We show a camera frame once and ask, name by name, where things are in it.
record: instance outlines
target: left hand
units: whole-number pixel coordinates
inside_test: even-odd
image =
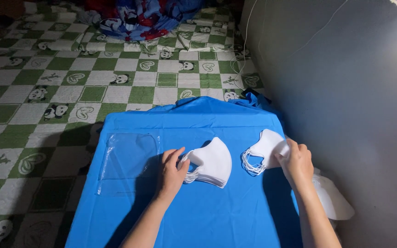
[[[186,173],[189,170],[190,163],[190,160],[187,159],[182,165],[179,165],[181,169],[177,170],[176,162],[183,151],[185,151],[184,147],[170,149],[163,153],[158,181],[159,192],[156,195],[157,199],[171,203],[179,192]]]

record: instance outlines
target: gray wall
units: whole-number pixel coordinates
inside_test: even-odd
[[[245,2],[243,29],[253,3]],[[349,0],[293,54],[342,3],[258,0],[247,46],[267,93],[284,113],[288,135],[307,144],[314,165],[328,173],[356,210],[339,224],[344,247],[393,248],[397,6],[389,0]]]

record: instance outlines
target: blue tablecloth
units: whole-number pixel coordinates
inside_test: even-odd
[[[224,189],[199,181],[182,185],[165,213],[155,247],[302,247],[295,199],[282,169],[252,177],[241,166],[240,155],[258,141],[263,129],[284,136],[281,124],[273,113],[234,103],[200,97],[146,112],[109,114],[66,247],[117,248],[151,200],[155,185],[151,173],[107,178],[116,180],[108,184],[110,189],[100,187],[103,181],[109,182],[100,180],[109,139],[124,133],[153,136],[160,153],[183,146],[188,152],[219,137],[232,156],[232,172]],[[126,161],[130,154],[118,155],[118,160]]]

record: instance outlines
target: bed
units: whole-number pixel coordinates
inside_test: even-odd
[[[246,87],[263,93],[250,56],[234,63],[246,63],[235,79],[235,32],[221,35],[221,45],[181,42],[201,28],[184,23],[179,29],[190,31],[120,43],[78,23],[72,4],[26,7],[0,38],[0,247],[65,245],[107,114],[194,96],[227,101]],[[198,16],[205,18],[231,20],[215,8]]]

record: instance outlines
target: hand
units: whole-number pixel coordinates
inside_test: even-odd
[[[287,144],[290,148],[290,155],[284,158],[280,154],[275,154],[278,162],[283,168],[284,175],[289,181],[293,189],[304,188],[312,184],[313,164],[312,153],[307,149],[305,144],[297,144],[295,141],[288,138]]]
[[[159,191],[156,195],[157,199],[171,203],[179,192],[186,173],[189,170],[190,163],[190,160],[187,159],[182,165],[179,165],[181,169],[177,170],[176,162],[183,151],[185,151],[184,147],[170,149],[163,153],[158,182]]]

